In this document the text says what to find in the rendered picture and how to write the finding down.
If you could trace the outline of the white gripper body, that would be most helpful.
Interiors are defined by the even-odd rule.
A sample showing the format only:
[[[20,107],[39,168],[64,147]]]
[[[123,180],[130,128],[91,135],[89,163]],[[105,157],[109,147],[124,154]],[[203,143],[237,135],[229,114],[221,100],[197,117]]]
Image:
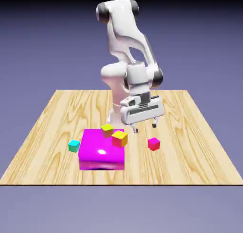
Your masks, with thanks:
[[[150,98],[150,102],[142,104],[140,96],[129,96],[120,102],[121,121],[131,125],[140,121],[155,119],[164,115],[162,99],[159,96]]]

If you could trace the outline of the small yellow cube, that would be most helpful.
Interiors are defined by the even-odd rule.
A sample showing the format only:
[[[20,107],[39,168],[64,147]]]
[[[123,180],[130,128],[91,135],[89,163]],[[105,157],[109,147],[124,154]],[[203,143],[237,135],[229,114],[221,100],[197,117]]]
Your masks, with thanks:
[[[109,138],[112,136],[114,128],[111,124],[107,123],[101,126],[101,134],[104,138]]]

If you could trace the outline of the small teal cube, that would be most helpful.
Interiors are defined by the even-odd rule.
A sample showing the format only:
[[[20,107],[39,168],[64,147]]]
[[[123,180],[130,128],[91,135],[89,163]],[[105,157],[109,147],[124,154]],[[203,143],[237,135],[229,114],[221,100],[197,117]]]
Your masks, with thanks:
[[[68,143],[68,151],[76,153],[79,150],[80,141],[78,140],[71,140]]]

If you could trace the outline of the small pink cube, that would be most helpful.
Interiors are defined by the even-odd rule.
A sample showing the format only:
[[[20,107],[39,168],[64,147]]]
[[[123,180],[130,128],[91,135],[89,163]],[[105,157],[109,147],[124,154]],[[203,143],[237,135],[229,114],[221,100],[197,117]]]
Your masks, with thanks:
[[[160,140],[157,138],[148,139],[148,148],[152,151],[156,151],[160,148]]]

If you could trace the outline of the small orange cube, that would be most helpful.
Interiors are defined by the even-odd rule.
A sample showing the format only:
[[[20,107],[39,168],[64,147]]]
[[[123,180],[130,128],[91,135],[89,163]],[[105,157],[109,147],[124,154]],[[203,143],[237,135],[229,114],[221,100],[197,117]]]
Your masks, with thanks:
[[[124,131],[117,130],[112,135],[112,145],[116,147],[124,147],[128,143],[128,134]]]

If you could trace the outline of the large magenta box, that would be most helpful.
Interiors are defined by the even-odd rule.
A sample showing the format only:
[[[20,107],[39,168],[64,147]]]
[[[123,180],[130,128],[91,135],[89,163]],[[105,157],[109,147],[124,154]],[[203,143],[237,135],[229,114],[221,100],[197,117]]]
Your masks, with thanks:
[[[85,129],[78,160],[80,170],[125,170],[125,147],[114,146],[100,129]]]

